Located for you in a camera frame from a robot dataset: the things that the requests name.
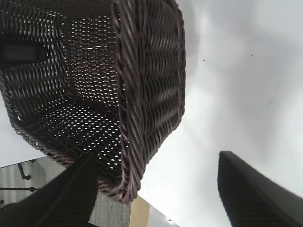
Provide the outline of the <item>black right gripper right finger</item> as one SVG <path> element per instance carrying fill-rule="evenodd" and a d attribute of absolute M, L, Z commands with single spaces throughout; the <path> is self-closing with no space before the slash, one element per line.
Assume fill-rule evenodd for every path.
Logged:
<path fill-rule="evenodd" d="M 301 227 L 303 200 L 230 151 L 219 153 L 217 185 L 233 227 Z"/>

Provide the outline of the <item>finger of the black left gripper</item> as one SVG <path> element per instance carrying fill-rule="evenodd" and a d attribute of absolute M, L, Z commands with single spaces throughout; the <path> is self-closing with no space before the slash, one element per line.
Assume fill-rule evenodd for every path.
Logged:
<path fill-rule="evenodd" d="M 35 63 L 46 61 L 46 49 L 41 46 L 2 45 L 0 61 L 5 63 Z"/>

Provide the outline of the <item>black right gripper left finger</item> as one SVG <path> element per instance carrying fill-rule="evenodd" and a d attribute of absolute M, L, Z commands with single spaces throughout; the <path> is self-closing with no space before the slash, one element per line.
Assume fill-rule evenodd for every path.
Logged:
<path fill-rule="evenodd" d="M 85 156 L 25 199 L 0 209 L 2 227 L 90 227 L 98 193 L 97 158 Z"/>

